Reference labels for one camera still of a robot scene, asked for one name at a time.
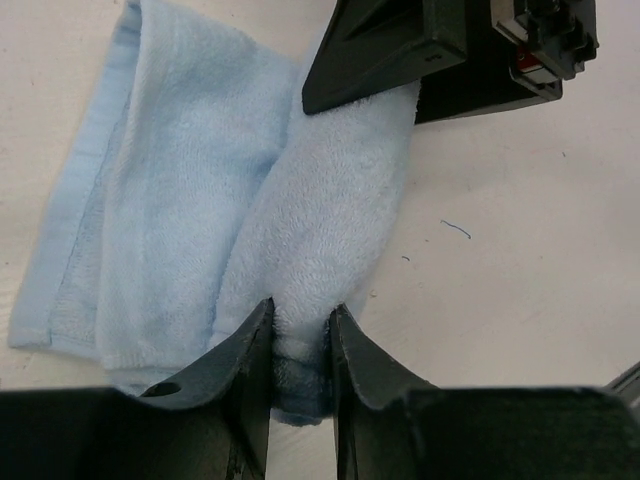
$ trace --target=towel fold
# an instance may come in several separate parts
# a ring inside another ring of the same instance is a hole
[[[392,230],[418,86],[306,117],[305,64],[130,1],[52,193],[9,343],[92,358],[138,395],[276,304],[274,406],[329,411],[326,319],[363,304]]]

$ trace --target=white surface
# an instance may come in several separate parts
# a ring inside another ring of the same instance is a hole
[[[0,388],[102,381],[91,364],[10,351],[5,337],[121,3],[0,2]],[[291,55],[333,9],[181,3]],[[362,324],[438,385],[603,384],[640,359],[640,4],[598,8],[599,58],[561,102],[416,130]],[[330,422],[272,432],[270,478],[335,478]]]

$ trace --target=white table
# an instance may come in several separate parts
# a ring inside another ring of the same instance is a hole
[[[3,389],[103,381],[85,362],[10,351],[5,336],[122,1],[0,2]],[[290,55],[333,9],[181,3]],[[604,384],[640,360],[640,3],[598,7],[599,58],[561,102],[416,130],[406,199],[362,324],[435,384]],[[335,478],[331,429],[274,426],[270,478]]]

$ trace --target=folded towel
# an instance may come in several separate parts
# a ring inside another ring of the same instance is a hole
[[[401,197],[418,86],[306,117],[312,58],[301,68],[187,9],[130,1],[10,345],[95,359],[138,395],[272,297],[279,418],[326,415],[326,319],[342,302],[362,307]]]

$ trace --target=towel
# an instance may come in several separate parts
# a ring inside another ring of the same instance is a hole
[[[130,1],[52,192],[13,347],[94,359],[139,395],[273,298],[274,408],[330,412],[327,318],[362,310],[402,196],[418,85],[307,117],[302,65]]]

